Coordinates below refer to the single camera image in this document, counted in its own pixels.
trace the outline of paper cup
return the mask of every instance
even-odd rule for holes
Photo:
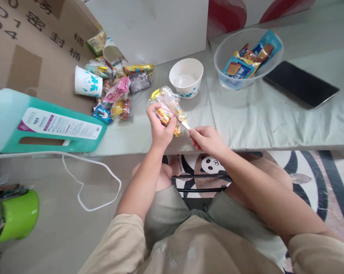
[[[177,62],[169,72],[169,80],[183,99],[191,99],[200,90],[203,65],[193,58]]]
[[[101,97],[102,81],[101,77],[76,66],[76,76],[74,79],[76,94]]]
[[[102,53],[107,62],[109,62],[110,64],[112,64],[116,59],[123,57],[121,51],[109,36],[107,36],[107,40],[105,46],[103,47]]]

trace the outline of blue snack wrapper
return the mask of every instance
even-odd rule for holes
[[[226,76],[235,79],[248,78],[253,72],[253,66],[248,65],[235,56],[230,57],[229,61],[226,63],[224,69],[222,70],[222,73],[224,73]]]
[[[253,48],[252,52],[255,55],[259,55],[261,50],[265,47],[266,44],[270,44],[273,47],[273,50],[268,57],[261,65],[259,66],[258,70],[264,66],[279,50],[282,48],[282,43],[278,40],[277,36],[274,34],[272,30],[268,30],[265,35],[260,39],[258,44]]]
[[[106,124],[112,123],[111,112],[107,109],[102,108],[101,105],[98,105],[93,113],[93,116],[97,119],[104,121]]]

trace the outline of rug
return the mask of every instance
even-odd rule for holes
[[[282,167],[293,181],[293,191],[344,241],[344,185],[330,151],[263,151],[252,153]],[[178,157],[183,175],[206,175],[206,178],[175,179],[177,188],[200,189],[228,186],[227,179],[211,178],[226,173],[221,163],[208,154],[168,156],[164,162]],[[181,193],[185,198],[212,198],[215,193]],[[286,273],[292,273],[289,254]]]

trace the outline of white cord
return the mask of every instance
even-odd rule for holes
[[[62,152],[62,151],[39,151],[39,152],[26,152],[26,153],[12,153],[12,154],[0,154],[0,159],[4,159],[4,158],[15,158],[15,157],[24,157],[24,156],[30,156],[30,155],[38,155],[38,154],[58,154],[58,155],[62,155],[62,162],[63,162],[63,165],[64,165],[64,168],[65,170],[69,173],[69,175],[72,176],[72,178],[77,182],[77,183],[80,183],[82,186],[81,186],[81,189],[79,190],[78,192],[78,202],[79,204],[83,207],[83,209],[85,211],[88,211],[88,212],[91,212],[91,211],[95,211],[97,209],[100,209],[102,207],[105,207],[109,204],[112,204],[119,196],[120,194],[120,190],[121,190],[121,181],[119,178],[117,178],[115,176],[115,174],[113,174],[113,172],[111,171],[111,169],[105,165],[104,163],[101,163],[101,162],[97,162],[97,161],[93,161],[93,160],[90,160],[90,159],[86,159],[86,158],[82,158],[82,157],[79,157],[79,156],[76,156],[76,155],[73,155],[73,154],[70,154],[70,153],[67,153],[67,152]],[[99,207],[95,207],[93,209],[89,209],[87,208],[83,202],[81,201],[81,197],[80,197],[80,194],[81,194],[81,191],[84,187],[84,183],[82,183],[81,181],[77,180],[77,178],[72,174],[70,173],[70,171],[68,170],[67,168],[67,165],[65,164],[65,161],[64,161],[64,156],[68,156],[68,157],[71,157],[71,158],[75,158],[75,159],[78,159],[78,160],[81,160],[81,161],[85,161],[85,162],[90,162],[90,163],[93,163],[93,164],[99,164],[101,166],[104,166],[107,171],[112,175],[112,177],[114,177],[118,182],[119,182],[119,190],[117,191],[117,195],[115,197],[115,199],[113,199],[112,201],[104,204],[104,205],[101,205]]]

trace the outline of phone screen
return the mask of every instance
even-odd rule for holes
[[[337,87],[287,61],[280,63],[263,79],[311,107],[317,107],[339,91]]]

